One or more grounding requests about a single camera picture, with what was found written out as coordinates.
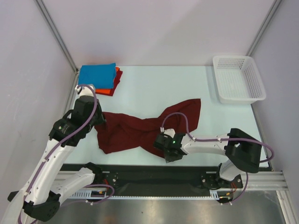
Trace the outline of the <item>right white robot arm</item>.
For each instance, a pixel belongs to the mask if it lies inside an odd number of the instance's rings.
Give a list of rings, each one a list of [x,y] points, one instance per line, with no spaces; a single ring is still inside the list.
[[[259,142],[238,128],[229,133],[197,141],[186,133],[167,129],[160,133],[153,146],[164,153],[166,162],[181,160],[189,154],[217,154],[227,157],[216,173],[215,181],[220,187],[227,187],[242,173],[258,173],[262,146]]]

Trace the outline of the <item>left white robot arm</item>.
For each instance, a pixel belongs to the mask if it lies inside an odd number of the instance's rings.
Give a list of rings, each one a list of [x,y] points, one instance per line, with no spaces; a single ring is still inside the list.
[[[84,139],[95,125],[105,123],[95,87],[77,85],[79,98],[74,108],[56,121],[49,133],[45,151],[26,184],[8,196],[10,202],[1,223],[34,224],[47,222],[58,212],[61,205],[78,190],[103,184],[99,166],[85,164],[71,177],[55,184],[54,180],[68,156],[80,140]]]

